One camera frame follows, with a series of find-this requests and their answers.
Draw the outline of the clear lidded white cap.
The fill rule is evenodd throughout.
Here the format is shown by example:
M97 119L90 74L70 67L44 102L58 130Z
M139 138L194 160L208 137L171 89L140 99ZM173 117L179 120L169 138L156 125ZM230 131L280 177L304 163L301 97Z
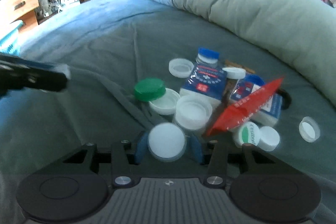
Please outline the clear lidded white cap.
M184 132L173 123L161 123L150 130L147 145L157 160L172 162L180 159L187 146Z

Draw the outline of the blue plastic basket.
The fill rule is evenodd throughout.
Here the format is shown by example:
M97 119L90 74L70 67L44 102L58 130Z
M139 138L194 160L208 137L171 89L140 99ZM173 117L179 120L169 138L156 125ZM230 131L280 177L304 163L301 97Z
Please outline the blue plastic basket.
M0 52L18 56L20 45L18 43L19 30L23 27L23 21L17 20L1 27Z

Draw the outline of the red snack packet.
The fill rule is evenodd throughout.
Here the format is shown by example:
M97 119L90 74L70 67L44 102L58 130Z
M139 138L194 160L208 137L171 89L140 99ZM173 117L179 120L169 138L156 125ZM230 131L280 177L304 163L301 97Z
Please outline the red snack packet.
M281 86L283 80L283 77L273 80L228 106L203 136L213 136L247 122L270 100Z

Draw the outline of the large white open cap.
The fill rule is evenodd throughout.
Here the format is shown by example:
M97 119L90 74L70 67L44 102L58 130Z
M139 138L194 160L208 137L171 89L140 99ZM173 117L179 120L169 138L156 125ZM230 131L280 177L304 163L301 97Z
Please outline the large white open cap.
M176 104L174 119L186 130L197 131L205 128L213 107L209 101L197 96L183 96Z

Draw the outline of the wooden dresser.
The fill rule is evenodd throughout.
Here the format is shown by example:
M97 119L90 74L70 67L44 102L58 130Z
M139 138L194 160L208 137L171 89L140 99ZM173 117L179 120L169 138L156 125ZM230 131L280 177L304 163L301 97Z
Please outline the wooden dresser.
M1 0L1 23L23 21L19 32L26 32L38 25L35 10L39 7L38 0Z

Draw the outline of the green bottle cap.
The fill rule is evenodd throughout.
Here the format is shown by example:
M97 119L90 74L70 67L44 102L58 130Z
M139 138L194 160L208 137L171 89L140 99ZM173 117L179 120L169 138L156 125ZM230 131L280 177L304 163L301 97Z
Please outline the green bottle cap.
M134 96L141 102L150 102L161 98L166 93L163 80L147 78L139 81L134 86Z

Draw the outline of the white bottle blue cap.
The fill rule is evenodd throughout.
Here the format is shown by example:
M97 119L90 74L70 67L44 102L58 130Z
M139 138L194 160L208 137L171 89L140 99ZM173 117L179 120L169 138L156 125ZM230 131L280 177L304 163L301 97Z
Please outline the white bottle blue cap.
M196 62L198 64L203 64L208 67L216 68L218 66L219 56L220 54L216 51L200 47L198 48Z

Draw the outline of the clear lid near duvet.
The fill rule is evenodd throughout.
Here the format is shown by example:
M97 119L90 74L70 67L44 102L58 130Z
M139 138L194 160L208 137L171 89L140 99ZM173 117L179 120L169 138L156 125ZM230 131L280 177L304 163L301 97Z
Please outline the clear lid near duvet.
M304 117L298 129L301 137L308 143L315 142L321 135L318 123L311 117Z

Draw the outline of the light blue duvet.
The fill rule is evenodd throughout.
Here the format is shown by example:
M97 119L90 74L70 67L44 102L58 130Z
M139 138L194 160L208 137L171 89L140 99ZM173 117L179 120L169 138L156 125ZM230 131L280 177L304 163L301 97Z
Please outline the light blue duvet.
M259 46L335 102L335 9L320 0L151 0L201 16Z

